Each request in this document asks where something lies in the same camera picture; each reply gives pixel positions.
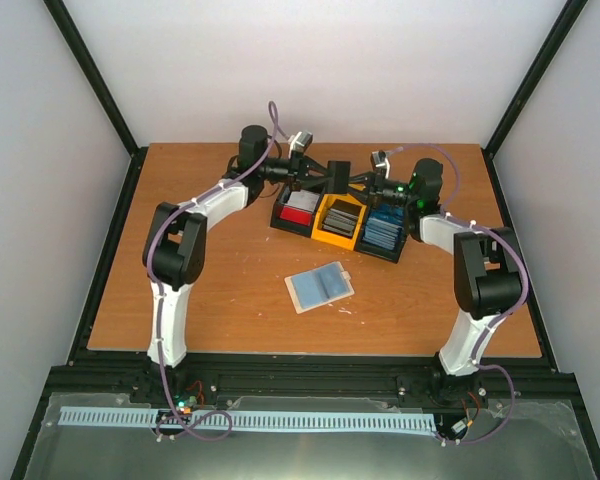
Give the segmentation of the beige card holder wallet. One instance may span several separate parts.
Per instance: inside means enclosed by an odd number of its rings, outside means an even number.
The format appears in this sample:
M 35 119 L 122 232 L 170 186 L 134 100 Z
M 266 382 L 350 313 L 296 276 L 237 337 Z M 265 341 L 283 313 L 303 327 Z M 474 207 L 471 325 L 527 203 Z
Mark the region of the beige card holder wallet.
M 340 262 L 331 262 L 284 279 L 297 314 L 355 294 L 350 274 Z

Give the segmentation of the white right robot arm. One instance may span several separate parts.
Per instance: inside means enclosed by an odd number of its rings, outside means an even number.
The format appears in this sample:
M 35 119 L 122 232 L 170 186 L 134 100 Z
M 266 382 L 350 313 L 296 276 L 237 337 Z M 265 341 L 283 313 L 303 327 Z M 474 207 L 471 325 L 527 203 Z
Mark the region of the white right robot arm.
M 446 376 L 469 376 L 498 326 L 527 300 L 529 279 L 513 232 L 489 229 L 453 216 L 440 204 L 443 166 L 422 158 L 408 182 L 389 179 L 389 157 L 371 156 L 372 169 L 351 178 L 355 197 L 369 208 L 359 240 L 364 251 L 397 258 L 407 238 L 437 247 L 453 258 L 458 315 L 438 353 Z

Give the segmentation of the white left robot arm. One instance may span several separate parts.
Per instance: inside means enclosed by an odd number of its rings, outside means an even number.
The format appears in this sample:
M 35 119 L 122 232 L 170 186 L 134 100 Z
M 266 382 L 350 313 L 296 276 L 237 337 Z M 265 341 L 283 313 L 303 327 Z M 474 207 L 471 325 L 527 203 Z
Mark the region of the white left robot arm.
M 289 153 L 269 154 L 274 133 L 260 125 L 241 132 L 238 154 L 209 190 L 187 201 L 160 203 L 154 212 L 142 254 L 153 296 L 152 333 L 148 357 L 163 367 L 152 388 L 166 402 L 181 400 L 188 378 L 173 368 L 187 353 L 185 329 L 189 296 L 202 273 L 207 234 L 228 216 L 251 205 L 264 184 L 283 184 L 291 190 L 325 187 L 334 192 L 339 176 L 334 161 L 322 165 L 307 155 L 308 132 L 291 137 Z

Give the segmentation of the yellow middle card bin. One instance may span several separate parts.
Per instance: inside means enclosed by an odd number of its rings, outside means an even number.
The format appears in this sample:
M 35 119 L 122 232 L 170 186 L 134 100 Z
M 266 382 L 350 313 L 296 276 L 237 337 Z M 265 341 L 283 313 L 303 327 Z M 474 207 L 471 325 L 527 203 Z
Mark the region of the yellow middle card bin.
M 353 251 L 366 210 L 350 194 L 324 194 L 316 211 L 311 239 Z

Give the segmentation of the red and white card stack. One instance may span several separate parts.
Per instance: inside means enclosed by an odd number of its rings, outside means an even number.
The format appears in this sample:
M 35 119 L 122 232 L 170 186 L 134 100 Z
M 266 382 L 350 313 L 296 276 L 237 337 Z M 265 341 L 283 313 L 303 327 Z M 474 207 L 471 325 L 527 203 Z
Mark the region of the red and white card stack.
M 310 226 L 320 195 L 308 190 L 293 191 L 282 206 L 279 218 L 294 224 Z

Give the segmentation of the blue card stack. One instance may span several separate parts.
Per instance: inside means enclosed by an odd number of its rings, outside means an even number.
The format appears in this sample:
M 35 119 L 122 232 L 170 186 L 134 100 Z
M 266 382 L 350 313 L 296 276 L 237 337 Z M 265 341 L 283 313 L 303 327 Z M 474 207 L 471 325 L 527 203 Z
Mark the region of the blue card stack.
M 404 211 L 380 205 L 368 215 L 362 240 L 386 250 L 394 250 L 403 233 Z

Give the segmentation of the grey card stack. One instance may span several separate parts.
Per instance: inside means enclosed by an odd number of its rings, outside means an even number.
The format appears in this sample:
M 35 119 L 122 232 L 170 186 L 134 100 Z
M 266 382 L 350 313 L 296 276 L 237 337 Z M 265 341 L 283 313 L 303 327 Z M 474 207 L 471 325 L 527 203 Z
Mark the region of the grey card stack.
M 322 222 L 322 229 L 346 238 L 352 238 L 361 207 L 359 205 L 336 200 L 328 209 Z

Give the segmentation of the metal front plate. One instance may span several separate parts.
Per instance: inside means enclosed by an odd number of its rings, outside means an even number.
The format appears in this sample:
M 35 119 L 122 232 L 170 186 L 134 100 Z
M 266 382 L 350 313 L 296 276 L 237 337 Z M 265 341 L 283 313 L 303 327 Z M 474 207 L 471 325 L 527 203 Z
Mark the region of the metal front plate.
M 55 395 L 24 470 L 27 479 L 592 479 L 571 404 L 498 400 L 474 424 L 434 416 L 432 435 L 259 433 L 60 426 L 60 409 L 150 408 L 124 395 Z M 234 411 L 422 413 L 369 399 L 242 397 Z

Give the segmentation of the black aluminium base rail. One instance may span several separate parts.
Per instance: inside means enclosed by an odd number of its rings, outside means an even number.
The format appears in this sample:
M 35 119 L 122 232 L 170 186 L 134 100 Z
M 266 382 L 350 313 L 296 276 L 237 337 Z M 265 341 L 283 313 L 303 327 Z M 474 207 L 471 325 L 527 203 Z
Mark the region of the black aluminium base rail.
M 457 411 L 481 397 L 485 404 L 514 397 L 565 400 L 581 410 L 584 402 L 572 374 L 545 359 L 499 360 L 498 371 L 479 373 L 458 387 L 443 388 L 430 357 L 334 357 L 303 355 L 189 354 L 165 377 L 140 353 L 79 353 L 50 370 L 40 407 L 54 394 L 105 393 L 134 403 L 163 407 L 163 388 L 181 398 L 202 391 L 208 405 L 225 409 L 242 397 L 365 398 L 425 412 Z

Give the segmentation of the black right frame post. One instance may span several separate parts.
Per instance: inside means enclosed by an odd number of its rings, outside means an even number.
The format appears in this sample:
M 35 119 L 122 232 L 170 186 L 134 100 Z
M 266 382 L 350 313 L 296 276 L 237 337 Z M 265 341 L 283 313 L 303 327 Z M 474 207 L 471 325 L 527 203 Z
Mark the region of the black right frame post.
M 504 144 L 587 3 L 587 0 L 568 0 L 564 3 L 487 145 L 482 149 L 487 160 L 493 160 Z

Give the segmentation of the black frame post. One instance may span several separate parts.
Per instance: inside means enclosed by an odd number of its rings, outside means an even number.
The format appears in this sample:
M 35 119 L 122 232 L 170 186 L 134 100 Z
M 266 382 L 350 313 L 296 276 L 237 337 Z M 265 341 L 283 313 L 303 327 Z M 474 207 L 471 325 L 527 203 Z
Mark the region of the black frame post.
M 587 0 L 568 0 L 564 3 L 487 145 L 482 149 L 487 160 L 493 160 L 504 144 L 587 3 Z
M 126 153 L 133 157 L 140 150 L 140 147 L 65 2 L 61 0 L 44 0 L 43 3 L 103 108 Z

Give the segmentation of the black left frame post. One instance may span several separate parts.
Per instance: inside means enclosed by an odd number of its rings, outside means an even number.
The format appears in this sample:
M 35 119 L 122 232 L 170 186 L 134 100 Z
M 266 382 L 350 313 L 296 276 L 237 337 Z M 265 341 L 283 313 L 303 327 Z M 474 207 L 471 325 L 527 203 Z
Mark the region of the black left frame post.
M 140 147 L 65 2 L 61 0 L 44 0 L 43 3 L 103 108 L 126 153 L 133 157 L 140 150 Z

